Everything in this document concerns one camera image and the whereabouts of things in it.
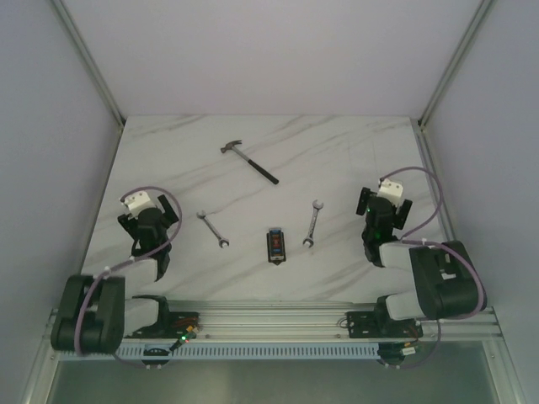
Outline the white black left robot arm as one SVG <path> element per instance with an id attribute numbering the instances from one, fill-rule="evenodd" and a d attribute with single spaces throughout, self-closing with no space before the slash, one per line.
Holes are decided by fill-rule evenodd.
<path id="1" fill-rule="evenodd" d="M 141 328 L 152 338 L 171 331 L 173 319 L 160 310 L 160 299 L 140 291 L 168 269 L 181 206 L 172 193 L 151 185 L 129 191 L 120 202 L 125 213 L 117 221 L 132 240 L 128 257 L 98 274 L 67 279 L 50 336 L 56 351 L 115 354 L 124 336 Z"/>

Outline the small chrome combination wrench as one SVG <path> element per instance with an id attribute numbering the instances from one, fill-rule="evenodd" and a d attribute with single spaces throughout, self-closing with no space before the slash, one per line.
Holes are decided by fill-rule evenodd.
<path id="1" fill-rule="evenodd" d="M 302 244 L 307 245 L 308 248 L 314 246 L 314 231 L 316 228 L 319 211 L 324 207 L 324 203 L 319 203 L 317 199 L 312 202 L 312 217 L 307 230 L 307 235 L 303 239 Z"/>

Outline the black fuse box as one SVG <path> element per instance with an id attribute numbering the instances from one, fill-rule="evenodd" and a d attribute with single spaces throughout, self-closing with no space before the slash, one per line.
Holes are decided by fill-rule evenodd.
<path id="1" fill-rule="evenodd" d="M 280 265 L 286 261 L 284 232 L 281 227 L 270 228 L 266 233 L 268 262 Z"/>

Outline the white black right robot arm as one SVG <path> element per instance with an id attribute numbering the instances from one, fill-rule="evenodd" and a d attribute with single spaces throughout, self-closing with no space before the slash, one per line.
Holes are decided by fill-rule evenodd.
<path id="1" fill-rule="evenodd" d="M 403 185 L 390 179 L 378 190 L 360 191 L 356 214 L 366 220 L 361 233 L 368 262 L 378 268 L 398 268 L 412 275 L 410 290 L 384 295 L 374 309 L 359 315 L 354 326 L 364 333 L 399 338 L 417 321 L 469 318 L 483 311 L 488 297 L 466 248 L 457 240 L 429 242 L 400 240 L 413 202 L 403 197 Z"/>

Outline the clear plastic fuse box cover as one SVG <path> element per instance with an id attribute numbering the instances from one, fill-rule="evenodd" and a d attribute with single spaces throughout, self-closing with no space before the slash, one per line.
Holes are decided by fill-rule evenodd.
<path id="1" fill-rule="evenodd" d="M 273 259 L 280 259 L 284 254 L 282 230 L 273 228 L 269 230 L 269 233 L 270 256 Z"/>

